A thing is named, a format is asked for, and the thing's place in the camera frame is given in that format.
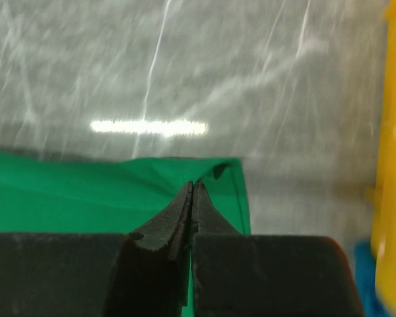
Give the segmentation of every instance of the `blue cloth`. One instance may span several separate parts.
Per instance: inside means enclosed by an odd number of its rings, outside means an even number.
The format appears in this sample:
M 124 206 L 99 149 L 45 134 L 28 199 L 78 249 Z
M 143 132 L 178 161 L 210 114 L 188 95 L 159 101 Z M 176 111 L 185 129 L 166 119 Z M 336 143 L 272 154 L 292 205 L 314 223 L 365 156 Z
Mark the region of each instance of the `blue cloth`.
M 355 283 L 366 317 L 390 317 L 376 295 L 376 261 L 370 243 L 361 242 L 354 251 L 356 272 Z

